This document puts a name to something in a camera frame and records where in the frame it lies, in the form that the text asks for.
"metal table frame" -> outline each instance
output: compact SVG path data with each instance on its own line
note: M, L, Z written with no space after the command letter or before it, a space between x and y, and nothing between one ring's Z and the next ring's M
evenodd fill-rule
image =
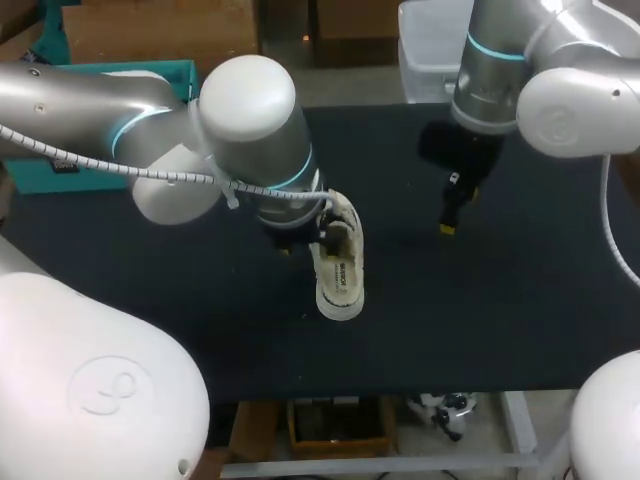
M220 478L294 475L346 475L382 472L510 469L517 480L548 480L553 469L568 459L568 430L552 445L540 446L524 392L500 394L513 452L502 454L446 454L422 457L383 457L346 460L300 460L225 465Z

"gray robot arm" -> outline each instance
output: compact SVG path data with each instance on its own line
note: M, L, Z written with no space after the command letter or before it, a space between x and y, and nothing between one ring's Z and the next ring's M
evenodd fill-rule
M554 157L640 147L640 27L591 0L476 0L453 115Z
M225 184L227 191L258 195L251 203L273 231L311 223L329 198L293 81L265 57L221 65L189 106L150 72L82 75L24 62L0 64L0 104L2 130L18 134L0 135L0 158L42 157L42 149L16 145L24 135L24 145L52 147L45 155L71 152L62 161L76 154L93 165L93 159L111 161L123 167L109 171L134 177L145 177L140 170L200 175L187 185L166 175L131 179L136 204L156 223L202 215L216 202L216 187ZM220 180L216 185L211 174Z

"shoe insole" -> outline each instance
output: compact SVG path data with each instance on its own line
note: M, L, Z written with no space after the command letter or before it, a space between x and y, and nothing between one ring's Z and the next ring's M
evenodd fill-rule
M327 299L335 305L355 303L360 292L353 257L351 255L330 257L327 256L326 251L321 251L321 257L323 261L319 273Z

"shoe label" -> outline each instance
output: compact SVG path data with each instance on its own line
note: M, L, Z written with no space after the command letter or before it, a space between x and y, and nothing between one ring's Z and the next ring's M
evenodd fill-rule
M335 266L336 292L347 293L347 264L338 263Z

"coiled cable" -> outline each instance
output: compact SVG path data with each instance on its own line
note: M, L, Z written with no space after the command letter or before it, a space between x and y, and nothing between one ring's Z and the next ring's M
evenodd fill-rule
M102 172L114 173L117 175L127 175L131 177L150 178L155 180L164 180L168 183L184 182L195 183L200 185L217 185L222 190L230 189L238 192L258 195L262 197L277 198L281 200L291 201L308 201L308 200L325 200L334 207L334 200L329 192L285 192L281 190L270 190L256 185L248 185L233 180L218 179L212 175L203 175L200 173L184 173L169 172L164 170L149 170L146 168L129 167L118 163L106 162L95 158L85 157L75 153L67 152L51 145L47 145L26 135L22 135L15 130L4 125L0 125L0 138L24 147L32 152L44 155L46 157L70 162L76 166L99 170Z

